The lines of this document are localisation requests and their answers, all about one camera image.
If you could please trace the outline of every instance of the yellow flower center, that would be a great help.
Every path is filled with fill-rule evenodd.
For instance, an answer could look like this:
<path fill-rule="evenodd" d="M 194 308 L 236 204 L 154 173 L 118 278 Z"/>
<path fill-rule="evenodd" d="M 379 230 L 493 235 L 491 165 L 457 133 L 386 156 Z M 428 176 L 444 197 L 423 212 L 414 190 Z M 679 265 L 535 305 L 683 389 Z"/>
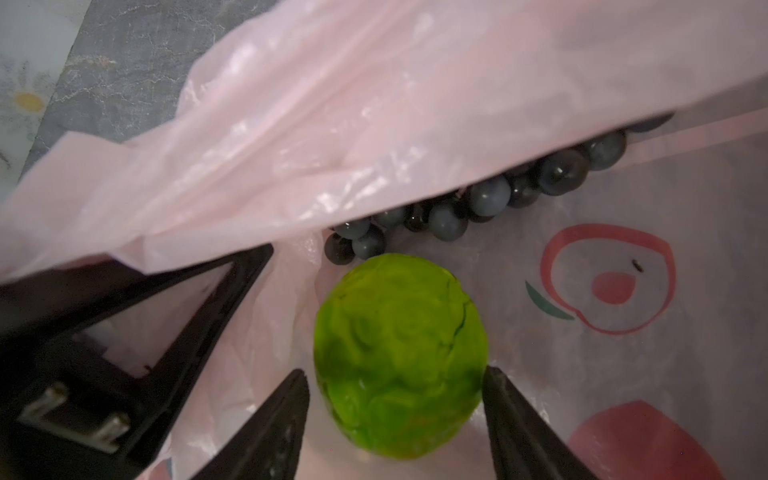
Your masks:
<path fill-rule="evenodd" d="M 16 94 L 16 96 L 13 97 L 13 101 L 26 111 L 38 112 L 45 108 L 45 103 L 43 103 L 42 98 L 26 91 Z"/>

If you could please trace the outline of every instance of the plastic bag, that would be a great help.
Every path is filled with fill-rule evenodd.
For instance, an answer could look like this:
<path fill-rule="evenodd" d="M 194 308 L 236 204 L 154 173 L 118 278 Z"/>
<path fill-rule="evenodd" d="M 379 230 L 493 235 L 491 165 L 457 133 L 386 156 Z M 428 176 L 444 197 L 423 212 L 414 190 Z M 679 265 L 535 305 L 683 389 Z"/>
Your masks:
<path fill-rule="evenodd" d="M 102 253 L 153 273 L 275 243 L 171 434 L 174 478 L 189 478 L 291 368 L 311 377 L 314 313 L 346 271 L 322 262 L 324 227 L 765 74 L 766 21 L 759 0 L 286 0 L 193 66 L 172 121 L 122 145 L 64 136 L 0 207 L 0 278 Z M 390 242 L 462 281 L 493 363 L 602 478 L 665 472 L 669 449 L 708 478 L 765 467 L 766 115 L 710 110 L 454 243 Z M 639 300 L 601 311 L 602 269 L 634 276 Z M 155 352 L 158 337 L 123 341 Z M 492 478 L 481 410 L 434 454 L 391 462 L 352 448 L 318 398 L 298 478 Z M 634 453 L 667 464 L 610 451 L 626 444 L 603 421 L 616 415 L 657 418 Z"/>

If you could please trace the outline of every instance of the green ball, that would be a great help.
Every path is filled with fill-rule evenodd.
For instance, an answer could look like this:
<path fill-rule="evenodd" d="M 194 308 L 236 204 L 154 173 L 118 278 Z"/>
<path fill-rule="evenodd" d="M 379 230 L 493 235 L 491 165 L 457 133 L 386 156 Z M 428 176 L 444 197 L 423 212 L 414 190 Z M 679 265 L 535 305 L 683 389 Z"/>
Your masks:
<path fill-rule="evenodd" d="M 480 402 L 487 363 L 475 304 L 422 258 L 367 260 L 317 313 L 326 406 L 352 443 L 379 455 L 416 458 L 447 442 Z"/>

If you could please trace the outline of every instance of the red fruit drawing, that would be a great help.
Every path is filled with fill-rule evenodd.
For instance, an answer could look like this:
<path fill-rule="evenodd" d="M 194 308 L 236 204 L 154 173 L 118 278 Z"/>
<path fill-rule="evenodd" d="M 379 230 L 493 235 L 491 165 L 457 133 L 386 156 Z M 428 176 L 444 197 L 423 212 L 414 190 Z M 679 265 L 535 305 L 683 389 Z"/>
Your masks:
<path fill-rule="evenodd" d="M 552 267 L 555 260 L 558 258 L 558 254 L 568 245 L 580 240 L 616 240 L 619 242 L 625 242 L 632 246 L 643 247 L 653 252 L 659 253 L 664 259 L 664 265 L 666 266 L 666 278 L 668 282 L 666 296 L 664 302 L 656 312 L 652 312 L 647 319 L 640 325 L 632 326 L 625 329 L 608 329 L 601 328 L 590 322 L 586 315 L 584 315 L 578 308 L 572 306 L 566 302 L 560 293 L 554 288 L 552 282 Z M 638 272 L 643 270 L 634 262 L 635 268 Z M 541 255 L 540 265 L 541 283 L 544 286 L 546 293 L 557 304 L 566 310 L 570 310 L 576 315 L 585 325 L 589 326 L 600 333 L 607 335 L 625 335 L 628 333 L 637 332 L 640 329 L 648 326 L 656 318 L 662 314 L 663 311 L 669 306 L 672 298 L 674 297 L 675 285 L 677 280 L 677 272 L 674 264 L 674 257 L 672 255 L 672 249 L 669 243 L 665 242 L 659 237 L 647 232 L 635 230 L 633 228 L 619 227 L 617 225 L 606 225 L 602 223 L 583 223 L 581 225 L 574 225 L 568 227 L 557 234 L 555 234 L 549 243 L 544 248 L 544 252 Z M 634 294 L 635 286 L 637 284 L 637 278 L 634 274 L 607 271 L 598 274 L 591 283 L 591 292 L 600 301 L 609 305 L 621 305 L 626 303 Z M 555 316 L 561 319 L 573 319 L 573 316 L 557 308 L 549 303 L 539 292 L 537 292 L 530 283 L 525 283 L 528 289 L 528 295 L 531 300 L 545 313 Z"/>
<path fill-rule="evenodd" d="M 593 415 L 571 435 L 568 448 L 600 480 L 723 480 L 707 450 L 642 401 Z"/>

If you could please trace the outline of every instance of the translucent plastic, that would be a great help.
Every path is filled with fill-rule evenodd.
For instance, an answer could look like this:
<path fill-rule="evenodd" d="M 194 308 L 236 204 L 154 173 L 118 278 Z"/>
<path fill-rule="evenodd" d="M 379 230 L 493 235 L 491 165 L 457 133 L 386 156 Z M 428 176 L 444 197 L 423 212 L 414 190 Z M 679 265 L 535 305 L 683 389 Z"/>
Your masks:
<path fill-rule="evenodd" d="M 193 66 L 172 121 L 122 145 L 65 135 L 0 207 L 0 279 L 105 253 L 153 273 L 275 244 L 172 432 L 164 455 L 183 480 L 291 368 L 312 375 L 315 312 L 348 269 L 323 262 L 321 230 L 757 78 L 765 25 L 761 0 L 286 0 Z M 564 439 L 597 439 L 574 433 L 641 402 L 725 477 L 756 478 L 768 424 L 768 118 L 754 106 L 768 96 L 756 88 L 747 109 L 708 104 L 670 123 L 680 131 L 633 137 L 575 193 L 450 244 L 396 231 L 389 248 L 462 281 L 493 363 Z M 634 286 L 615 311 L 602 273 Z M 154 332 L 172 330 L 123 341 L 156 353 L 168 339 Z M 352 449 L 318 398 L 298 478 L 492 477 L 482 411 L 434 454 L 391 462 Z M 577 444 L 602 478 L 645 465 Z"/>

